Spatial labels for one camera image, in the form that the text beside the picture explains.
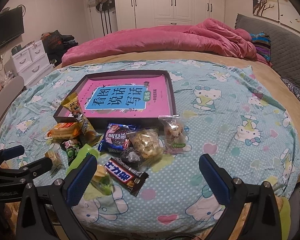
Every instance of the patterned pillow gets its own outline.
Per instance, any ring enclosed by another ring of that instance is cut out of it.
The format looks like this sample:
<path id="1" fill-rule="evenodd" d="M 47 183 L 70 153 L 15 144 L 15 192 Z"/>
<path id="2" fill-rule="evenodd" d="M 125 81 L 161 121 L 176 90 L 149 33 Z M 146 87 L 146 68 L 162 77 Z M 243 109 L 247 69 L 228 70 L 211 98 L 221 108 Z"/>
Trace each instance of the patterned pillow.
<path id="1" fill-rule="evenodd" d="M 266 59 L 266 61 L 270 62 L 270 50 L 271 44 L 269 40 L 269 36 L 265 33 L 252 34 L 250 33 L 252 38 L 252 44 L 256 47 L 257 53 Z"/>
<path id="2" fill-rule="evenodd" d="M 286 86 L 289 88 L 289 90 L 300 101 L 300 89 L 295 84 L 291 83 L 288 79 L 282 78 L 281 80 L 286 84 Z"/>

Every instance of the gray quilted headboard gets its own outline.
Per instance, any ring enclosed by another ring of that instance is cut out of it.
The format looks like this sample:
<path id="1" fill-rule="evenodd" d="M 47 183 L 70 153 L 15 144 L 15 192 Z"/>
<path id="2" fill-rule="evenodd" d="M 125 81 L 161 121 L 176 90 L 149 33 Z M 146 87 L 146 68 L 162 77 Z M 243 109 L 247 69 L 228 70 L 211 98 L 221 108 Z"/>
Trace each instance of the gray quilted headboard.
<path id="1" fill-rule="evenodd" d="M 249 33 L 264 32 L 270 36 L 271 63 L 273 69 L 300 88 L 300 37 L 294 33 L 263 20 L 238 14 L 235 28 Z"/>

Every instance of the snack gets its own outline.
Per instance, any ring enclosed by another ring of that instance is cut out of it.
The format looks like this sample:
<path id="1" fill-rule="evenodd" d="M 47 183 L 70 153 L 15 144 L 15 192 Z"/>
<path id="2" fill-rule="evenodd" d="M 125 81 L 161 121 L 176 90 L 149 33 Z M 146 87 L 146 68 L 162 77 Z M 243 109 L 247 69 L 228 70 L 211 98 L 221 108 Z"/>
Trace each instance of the snack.
<path id="1" fill-rule="evenodd" d="M 52 168 L 50 170 L 50 176 L 53 178 L 60 169 L 64 169 L 65 166 L 63 165 L 58 151 L 54 150 L 53 148 L 48 150 L 45 157 L 50 158 L 52 160 Z"/>
<path id="2" fill-rule="evenodd" d="M 53 129 L 48 132 L 48 136 L 54 139 L 73 139 L 80 134 L 81 130 L 76 122 L 61 122 L 56 124 Z"/>
<path id="3" fill-rule="evenodd" d="M 98 150 L 100 152 L 121 153 L 131 146 L 131 142 L 127 138 L 126 133 L 135 129 L 136 125 L 108 124 L 105 135 L 98 146 Z"/>
<path id="4" fill-rule="evenodd" d="M 72 113 L 89 145 L 93 146 L 99 142 L 101 135 L 96 132 L 89 120 L 84 116 L 82 108 L 79 104 L 77 92 L 67 96 L 61 102 L 61 105 Z"/>
<path id="5" fill-rule="evenodd" d="M 120 181 L 131 195 L 137 196 L 149 175 L 124 164 L 119 158 L 110 158 L 105 164 L 108 172 Z"/>
<path id="6" fill-rule="evenodd" d="M 77 139 L 70 139 L 61 144 L 61 147 L 66 151 L 68 155 L 68 164 L 70 165 L 77 157 L 77 154 L 81 148 L 81 143 Z"/>
<path id="7" fill-rule="evenodd" d="M 125 149 L 121 153 L 120 158 L 125 164 L 133 168 L 137 168 L 143 162 L 143 157 L 134 147 Z"/>
<path id="8" fill-rule="evenodd" d="M 164 125 L 164 140 L 167 151 L 171 154 L 180 153 L 180 149 L 186 146 L 185 126 L 180 115 L 162 115 L 159 116 L 159 119 Z"/>
<path id="9" fill-rule="evenodd" d="M 89 144 L 85 144 L 78 152 L 77 157 L 73 160 L 73 162 L 69 165 L 69 168 L 67 169 L 66 175 L 69 174 L 69 172 L 75 168 L 78 168 L 80 163 L 84 160 L 84 158 L 88 155 L 93 155 L 98 161 L 98 158 L 100 157 L 100 152 L 94 148 L 92 148 Z"/>
<path id="10" fill-rule="evenodd" d="M 101 164 L 97 166 L 97 170 L 92 177 L 91 184 L 104 195 L 112 194 L 112 179 L 106 168 Z"/>
<path id="11" fill-rule="evenodd" d="M 127 133 L 133 147 L 145 159 L 145 163 L 156 160 L 163 154 L 163 147 L 160 146 L 157 129 L 143 129 Z"/>

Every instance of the blue gripper pad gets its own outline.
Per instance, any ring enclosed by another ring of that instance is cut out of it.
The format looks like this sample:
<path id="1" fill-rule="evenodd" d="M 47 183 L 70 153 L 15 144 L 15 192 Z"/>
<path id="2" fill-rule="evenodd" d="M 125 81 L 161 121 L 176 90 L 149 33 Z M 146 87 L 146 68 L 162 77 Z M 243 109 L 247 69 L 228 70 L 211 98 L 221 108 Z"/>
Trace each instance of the blue gripper pad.
<path id="1" fill-rule="evenodd" d="M 79 204 L 83 193 L 97 170 L 97 159 L 87 155 L 78 168 L 69 172 L 63 188 L 66 190 L 66 203 L 69 207 Z"/>
<path id="2" fill-rule="evenodd" d="M 204 179 L 207 181 L 209 187 L 211 188 L 212 193 L 216 197 L 218 203 L 220 205 L 227 206 L 230 203 L 229 187 L 226 185 L 223 178 L 218 173 L 221 170 L 223 170 L 224 172 L 226 171 L 219 168 L 208 154 L 200 156 L 199 169 Z"/>
<path id="3" fill-rule="evenodd" d="M 17 145 L 8 149 L 4 149 L 1 153 L 2 158 L 7 161 L 15 157 L 21 156 L 25 153 L 25 149 L 22 145 Z"/>

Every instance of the green label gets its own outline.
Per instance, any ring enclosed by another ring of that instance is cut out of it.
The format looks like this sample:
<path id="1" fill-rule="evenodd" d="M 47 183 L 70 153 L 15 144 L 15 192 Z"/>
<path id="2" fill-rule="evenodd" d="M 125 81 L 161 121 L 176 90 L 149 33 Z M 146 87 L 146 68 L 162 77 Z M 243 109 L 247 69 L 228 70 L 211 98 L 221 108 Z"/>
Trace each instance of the green label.
<path id="1" fill-rule="evenodd" d="M 186 144 L 185 143 L 174 143 L 174 144 L 172 144 L 172 147 L 173 148 L 183 148 L 183 147 L 186 147 Z"/>
<path id="2" fill-rule="evenodd" d="M 150 101 L 151 99 L 151 91 L 147 90 L 143 93 L 143 101 Z"/>

